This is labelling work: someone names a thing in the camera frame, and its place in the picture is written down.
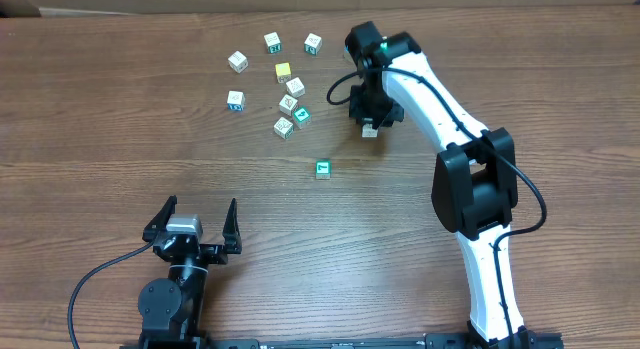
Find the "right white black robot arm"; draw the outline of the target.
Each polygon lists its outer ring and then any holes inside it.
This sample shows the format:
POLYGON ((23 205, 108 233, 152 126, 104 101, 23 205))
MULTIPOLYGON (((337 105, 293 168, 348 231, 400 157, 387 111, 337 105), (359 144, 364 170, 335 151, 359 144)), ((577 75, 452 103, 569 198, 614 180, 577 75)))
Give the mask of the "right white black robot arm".
POLYGON ((535 347, 537 338, 517 307, 509 262, 517 183, 531 182, 516 166, 511 135, 468 114, 408 33, 384 37, 365 22, 351 29, 345 49, 363 80, 344 100, 350 117, 376 131, 410 116, 437 153, 431 201, 460 246, 471 310, 467 333, 428 334, 425 345, 535 347))

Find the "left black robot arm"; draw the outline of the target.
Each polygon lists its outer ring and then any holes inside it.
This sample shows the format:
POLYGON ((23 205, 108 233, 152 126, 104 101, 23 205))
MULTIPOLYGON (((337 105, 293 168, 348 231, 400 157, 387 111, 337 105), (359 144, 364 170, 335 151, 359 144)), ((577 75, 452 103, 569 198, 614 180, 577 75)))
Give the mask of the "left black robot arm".
POLYGON ((212 339, 199 328, 208 267, 225 265, 230 255, 242 252, 236 200, 227 212, 222 244, 203 243, 199 216, 177 214, 176 204, 177 198, 169 197, 143 230, 143 241, 169 264, 169 272, 139 294, 140 348, 212 348, 212 339))

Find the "green 7 wooden block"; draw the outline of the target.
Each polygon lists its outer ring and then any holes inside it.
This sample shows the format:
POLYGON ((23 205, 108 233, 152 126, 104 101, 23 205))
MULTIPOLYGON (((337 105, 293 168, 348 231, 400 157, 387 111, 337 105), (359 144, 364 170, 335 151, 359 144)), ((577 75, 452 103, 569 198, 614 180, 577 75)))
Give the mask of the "green 7 wooden block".
POLYGON ((331 178, 331 162, 328 160, 317 161, 315 165, 315 176, 317 179, 331 178))

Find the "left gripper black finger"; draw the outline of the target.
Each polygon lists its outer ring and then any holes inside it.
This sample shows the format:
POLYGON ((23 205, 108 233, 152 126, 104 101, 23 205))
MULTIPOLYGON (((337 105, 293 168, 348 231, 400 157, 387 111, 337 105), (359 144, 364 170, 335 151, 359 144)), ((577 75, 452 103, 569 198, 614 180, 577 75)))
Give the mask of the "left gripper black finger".
POLYGON ((170 217, 175 213, 176 204, 177 197, 175 195, 169 196, 161 210, 143 229, 142 240, 144 242, 153 242, 160 232, 166 230, 170 217))
POLYGON ((237 218, 237 200, 235 198, 231 200, 222 234, 225 252, 227 254, 241 254, 242 240, 237 218))

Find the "wooden block blue T side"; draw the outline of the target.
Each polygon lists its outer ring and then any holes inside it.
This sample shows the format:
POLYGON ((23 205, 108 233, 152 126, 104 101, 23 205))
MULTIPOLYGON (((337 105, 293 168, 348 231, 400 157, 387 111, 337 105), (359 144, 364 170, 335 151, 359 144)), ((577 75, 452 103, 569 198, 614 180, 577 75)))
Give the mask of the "wooden block blue T side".
POLYGON ((361 137, 362 138, 377 138, 378 137, 378 130, 375 129, 373 127, 373 125, 370 124, 370 123, 364 124, 362 126, 362 130, 361 130, 361 137))

